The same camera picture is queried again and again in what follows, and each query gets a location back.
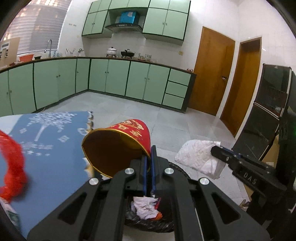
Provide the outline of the orange plastic basin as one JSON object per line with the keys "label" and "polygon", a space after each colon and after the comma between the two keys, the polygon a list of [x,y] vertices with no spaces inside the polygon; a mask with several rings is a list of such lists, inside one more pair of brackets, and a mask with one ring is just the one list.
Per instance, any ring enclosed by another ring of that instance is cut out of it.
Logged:
{"label": "orange plastic basin", "polygon": [[27,54],[19,57],[20,62],[30,62],[32,61],[34,54]]}

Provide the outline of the white tissue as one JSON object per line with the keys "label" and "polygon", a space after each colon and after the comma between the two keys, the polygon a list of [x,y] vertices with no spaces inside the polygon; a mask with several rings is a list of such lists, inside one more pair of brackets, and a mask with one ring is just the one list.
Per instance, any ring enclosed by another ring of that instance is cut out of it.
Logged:
{"label": "white tissue", "polygon": [[217,180],[220,178],[226,163],[211,154],[213,147],[221,147],[221,142],[189,140],[182,145],[175,156],[175,161]]}

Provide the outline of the black lined trash bin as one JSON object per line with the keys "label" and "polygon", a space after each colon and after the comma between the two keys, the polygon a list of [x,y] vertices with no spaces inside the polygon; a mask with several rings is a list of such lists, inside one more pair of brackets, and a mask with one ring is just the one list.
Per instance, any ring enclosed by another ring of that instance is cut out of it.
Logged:
{"label": "black lined trash bin", "polygon": [[126,211],[125,211],[125,225],[136,228],[144,232],[155,233],[170,233],[174,231],[174,220],[172,210],[172,199],[167,195],[152,196],[152,173],[151,170],[147,170],[147,195],[146,197],[161,198],[158,210],[162,213],[163,218],[161,220],[140,220],[136,215],[136,212],[131,209],[131,202],[133,197],[127,199]]}

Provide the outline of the white napkin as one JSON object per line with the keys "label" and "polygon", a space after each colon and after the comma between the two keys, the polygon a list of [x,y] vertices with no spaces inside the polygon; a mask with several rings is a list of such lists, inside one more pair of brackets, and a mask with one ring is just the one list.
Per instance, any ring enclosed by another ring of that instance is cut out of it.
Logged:
{"label": "white napkin", "polygon": [[158,210],[161,198],[133,197],[131,209],[136,212],[140,220],[161,220],[162,213]]}

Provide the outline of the cardboard box on counter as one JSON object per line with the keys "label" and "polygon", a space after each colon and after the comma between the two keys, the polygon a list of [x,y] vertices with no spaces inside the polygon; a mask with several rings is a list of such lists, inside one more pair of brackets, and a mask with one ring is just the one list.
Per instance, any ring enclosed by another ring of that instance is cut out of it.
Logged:
{"label": "cardboard box on counter", "polygon": [[1,41],[0,67],[9,66],[16,61],[20,37]]}

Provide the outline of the black wok pan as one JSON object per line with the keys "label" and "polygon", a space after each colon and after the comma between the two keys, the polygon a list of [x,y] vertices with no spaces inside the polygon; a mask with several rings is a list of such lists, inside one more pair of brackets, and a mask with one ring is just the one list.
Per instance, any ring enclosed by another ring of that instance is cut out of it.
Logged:
{"label": "black wok pan", "polygon": [[132,51],[130,51],[130,49],[126,49],[124,51],[121,51],[121,57],[122,58],[130,58],[132,59],[133,56],[135,55],[135,53],[133,53]]}

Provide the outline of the blue box above hood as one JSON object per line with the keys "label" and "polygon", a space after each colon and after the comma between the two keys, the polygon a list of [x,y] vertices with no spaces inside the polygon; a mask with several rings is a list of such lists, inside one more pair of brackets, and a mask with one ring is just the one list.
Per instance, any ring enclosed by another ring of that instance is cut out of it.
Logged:
{"label": "blue box above hood", "polygon": [[138,24],[140,15],[136,11],[123,11],[119,18],[121,24]]}

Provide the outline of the brown wooden door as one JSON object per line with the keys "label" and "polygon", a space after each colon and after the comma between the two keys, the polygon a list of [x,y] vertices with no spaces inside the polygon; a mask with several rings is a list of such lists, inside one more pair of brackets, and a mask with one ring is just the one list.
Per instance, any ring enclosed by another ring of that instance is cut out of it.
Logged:
{"label": "brown wooden door", "polygon": [[261,38],[240,43],[231,88],[220,119],[236,136],[251,103],[258,78]]}
{"label": "brown wooden door", "polygon": [[189,108],[217,114],[230,75],[234,49],[233,39],[203,27]]}

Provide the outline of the blue coffee tree mat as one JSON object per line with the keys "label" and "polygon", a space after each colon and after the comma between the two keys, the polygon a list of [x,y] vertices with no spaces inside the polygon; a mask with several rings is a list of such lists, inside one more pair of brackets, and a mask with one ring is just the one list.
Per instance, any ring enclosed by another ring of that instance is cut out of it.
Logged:
{"label": "blue coffee tree mat", "polygon": [[77,191],[90,175],[81,143],[92,122],[90,111],[18,114],[1,117],[1,131],[22,146],[27,184],[10,203],[29,231]]}

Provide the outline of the green lower cabinets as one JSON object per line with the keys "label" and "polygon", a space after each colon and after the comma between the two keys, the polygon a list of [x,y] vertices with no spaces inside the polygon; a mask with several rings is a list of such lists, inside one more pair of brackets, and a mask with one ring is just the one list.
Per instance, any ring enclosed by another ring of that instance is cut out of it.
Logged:
{"label": "green lower cabinets", "polygon": [[132,59],[62,57],[1,70],[1,116],[34,113],[83,92],[185,112],[196,75]]}

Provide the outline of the red plastic wrapper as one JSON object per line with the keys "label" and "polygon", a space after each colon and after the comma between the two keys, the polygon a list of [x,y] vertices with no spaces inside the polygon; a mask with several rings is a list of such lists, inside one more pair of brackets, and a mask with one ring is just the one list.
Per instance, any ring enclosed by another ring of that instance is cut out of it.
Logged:
{"label": "red plastic wrapper", "polygon": [[28,180],[22,146],[3,131],[1,131],[1,154],[7,165],[4,185],[1,186],[1,198],[10,203],[14,197],[22,193]]}

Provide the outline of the black glass cabinet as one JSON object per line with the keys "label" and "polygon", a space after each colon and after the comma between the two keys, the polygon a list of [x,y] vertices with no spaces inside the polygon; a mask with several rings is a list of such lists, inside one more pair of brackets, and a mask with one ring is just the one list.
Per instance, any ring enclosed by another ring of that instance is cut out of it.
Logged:
{"label": "black glass cabinet", "polygon": [[280,119],[289,108],[295,111],[295,72],[291,67],[263,64],[252,110],[232,151],[263,160],[278,135]]}

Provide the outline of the green upper cabinets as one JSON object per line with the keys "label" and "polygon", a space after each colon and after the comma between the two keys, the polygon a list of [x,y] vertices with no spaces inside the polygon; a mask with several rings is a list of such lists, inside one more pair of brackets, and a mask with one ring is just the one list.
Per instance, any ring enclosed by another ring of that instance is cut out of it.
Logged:
{"label": "green upper cabinets", "polygon": [[119,33],[141,33],[145,39],[182,45],[190,1],[94,1],[82,37],[110,38]]}

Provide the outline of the chrome kitchen faucet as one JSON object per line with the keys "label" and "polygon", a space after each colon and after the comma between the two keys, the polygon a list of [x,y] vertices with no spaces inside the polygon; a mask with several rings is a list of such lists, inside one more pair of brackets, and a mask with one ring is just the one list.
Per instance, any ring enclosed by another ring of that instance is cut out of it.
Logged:
{"label": "chrome kitchen faucet", "polygon": [[44,53],[48,54],[48,58],[51,58],[52,43],[53,43],[52,39],[49,39],[47,42],[47,46],[44,50]]}

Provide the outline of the green white snack bag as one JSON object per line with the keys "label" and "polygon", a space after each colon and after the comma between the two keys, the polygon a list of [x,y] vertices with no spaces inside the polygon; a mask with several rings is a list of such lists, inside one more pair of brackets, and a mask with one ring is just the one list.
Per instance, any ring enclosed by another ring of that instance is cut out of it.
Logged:
{"label": "green white snack bag", "polygon": [[20,217],[15,211],[15,209],[13,209],[11,205],[8,203],[8,201],[6,201],[3,198],[1,198],[1,206],[4,209],[4,212],[6,213],[8,218],[10,219],[11,223],[17,229],[17,231],[20,231],[21,230]]}

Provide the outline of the window with blinds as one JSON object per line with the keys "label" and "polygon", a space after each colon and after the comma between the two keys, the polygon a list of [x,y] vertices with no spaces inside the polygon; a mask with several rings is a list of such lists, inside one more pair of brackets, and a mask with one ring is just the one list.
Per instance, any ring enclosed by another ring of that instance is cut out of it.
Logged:
{"label": "window with blinds", "polygon": [[17,13],[2,40],[20,37],[18,54],[45,50],[52,39],[52,51],[58,49],[62,25],[70,0],[30,1]]}

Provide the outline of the white cooking pot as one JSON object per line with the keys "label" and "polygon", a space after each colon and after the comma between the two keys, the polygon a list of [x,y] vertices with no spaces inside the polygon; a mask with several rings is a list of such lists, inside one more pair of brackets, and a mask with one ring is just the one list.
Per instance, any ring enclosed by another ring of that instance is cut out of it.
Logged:
{"label": "white cooking pot", "polygon": [[111,58],[116,58],[117,50],[114,47],[108,48],[106,51],[106,56]]}

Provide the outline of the red paper cup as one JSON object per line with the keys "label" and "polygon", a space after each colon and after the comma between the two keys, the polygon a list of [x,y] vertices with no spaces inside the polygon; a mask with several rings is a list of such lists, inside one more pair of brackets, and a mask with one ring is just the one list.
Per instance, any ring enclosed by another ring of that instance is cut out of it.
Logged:
{"label": "red paper cup", "polygon": [[91,166],[109,178],[128,168],[132,160],[140,160],[142,156],[151,158],[149,129],[135,118],[92,130],[81,146]]}

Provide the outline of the green cabinets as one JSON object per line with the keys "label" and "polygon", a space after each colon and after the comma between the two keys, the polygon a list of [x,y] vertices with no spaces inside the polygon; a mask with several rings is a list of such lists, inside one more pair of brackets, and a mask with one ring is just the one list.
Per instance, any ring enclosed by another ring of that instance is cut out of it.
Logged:
{"label": "green cabinets", "polygon": [[34,113],[83,92],[185,112],[196,75],[132,59],[62,57],[1,70],[1,116]]}
{"label": "green cabinets", "polygon": [[141,33],[145,39],[182,45],[190,1],[94,1],[82,37],[110,38],[119,33]]}

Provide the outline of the black range hood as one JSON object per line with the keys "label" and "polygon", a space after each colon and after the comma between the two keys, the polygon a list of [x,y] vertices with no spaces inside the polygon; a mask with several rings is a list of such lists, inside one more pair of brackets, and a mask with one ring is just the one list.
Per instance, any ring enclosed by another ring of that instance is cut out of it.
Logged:
{"label": "black range hood", "polygon": [[117,23],[108,25],[105,27],[113,33],[123,33],[123,32],[142,32],[142,27],[137,24],[131,23]]}

